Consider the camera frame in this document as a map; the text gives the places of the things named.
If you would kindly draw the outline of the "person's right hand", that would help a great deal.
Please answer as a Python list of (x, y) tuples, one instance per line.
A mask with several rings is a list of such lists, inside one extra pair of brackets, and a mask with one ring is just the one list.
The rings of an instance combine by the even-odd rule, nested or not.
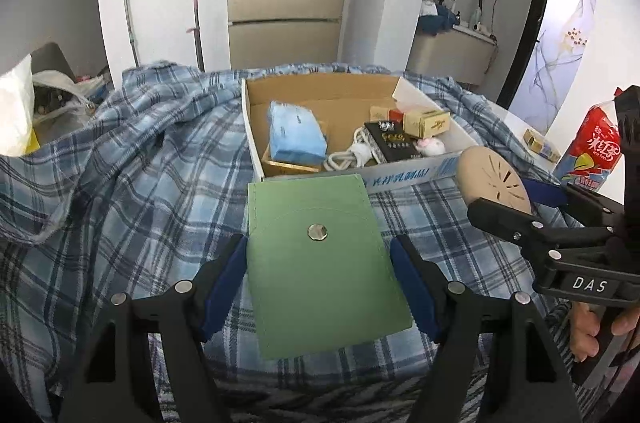
[[(629, 308), (612, 322), (611, 333), (614, 336), (625, 336), (626, 343), (629, 343), (631, 333), (634, 332), (638, 321), (639, 307)], [(599, 354), (600, 345), (597, 340), (599, 331), (599, 316), (588, 304), (573, 302), (570, 310), (570, 351), (576, 362), (583, 362)]]

